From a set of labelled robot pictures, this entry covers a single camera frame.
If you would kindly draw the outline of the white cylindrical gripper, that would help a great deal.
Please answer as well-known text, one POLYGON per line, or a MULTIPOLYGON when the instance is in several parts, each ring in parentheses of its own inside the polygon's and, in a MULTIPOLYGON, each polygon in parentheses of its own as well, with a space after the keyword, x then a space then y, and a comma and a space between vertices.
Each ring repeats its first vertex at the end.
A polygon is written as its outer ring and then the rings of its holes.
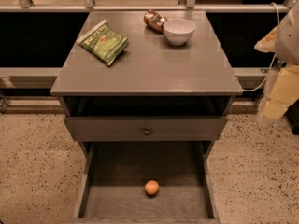
MULTIPOLYGON (((273 28, 254 45, 260 52, 274 52, 278 27, 273 28)), ((275 122, 299 99, 299 66, 287 64, 279 72, 271 72, 265 93, 258 106, 259 122, 275 122)))

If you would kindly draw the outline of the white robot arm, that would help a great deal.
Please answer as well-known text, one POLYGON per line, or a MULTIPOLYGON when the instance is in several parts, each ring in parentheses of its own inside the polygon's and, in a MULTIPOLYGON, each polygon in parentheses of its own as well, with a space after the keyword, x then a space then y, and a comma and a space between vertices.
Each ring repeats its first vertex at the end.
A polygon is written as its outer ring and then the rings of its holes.
POLYGON ((262 119, 280 119, 299 100, 299 2, 254 48, 264 53, 273 52, 287 64, 270 85, 260 111, 262 119))

